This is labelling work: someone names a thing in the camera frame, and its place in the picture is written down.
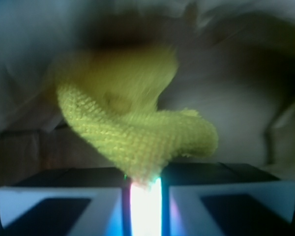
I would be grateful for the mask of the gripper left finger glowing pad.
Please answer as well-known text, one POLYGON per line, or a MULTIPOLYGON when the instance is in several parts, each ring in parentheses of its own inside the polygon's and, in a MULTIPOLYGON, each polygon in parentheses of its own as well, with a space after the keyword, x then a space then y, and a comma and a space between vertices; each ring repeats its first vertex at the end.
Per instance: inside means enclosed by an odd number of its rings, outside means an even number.
POLYGON ((129 236, 129 179, 116 168, 42 171, 0 187, 5 236, 129 236))

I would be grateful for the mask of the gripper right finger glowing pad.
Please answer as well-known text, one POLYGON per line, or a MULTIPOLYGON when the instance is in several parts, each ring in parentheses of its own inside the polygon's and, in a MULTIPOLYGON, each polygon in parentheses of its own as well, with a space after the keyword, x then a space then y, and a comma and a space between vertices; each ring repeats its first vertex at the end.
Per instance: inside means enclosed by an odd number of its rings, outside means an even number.
POLYGON ((295 182, 248 164, 174 163, 161 174, 164 236, 295 236, 295 182))

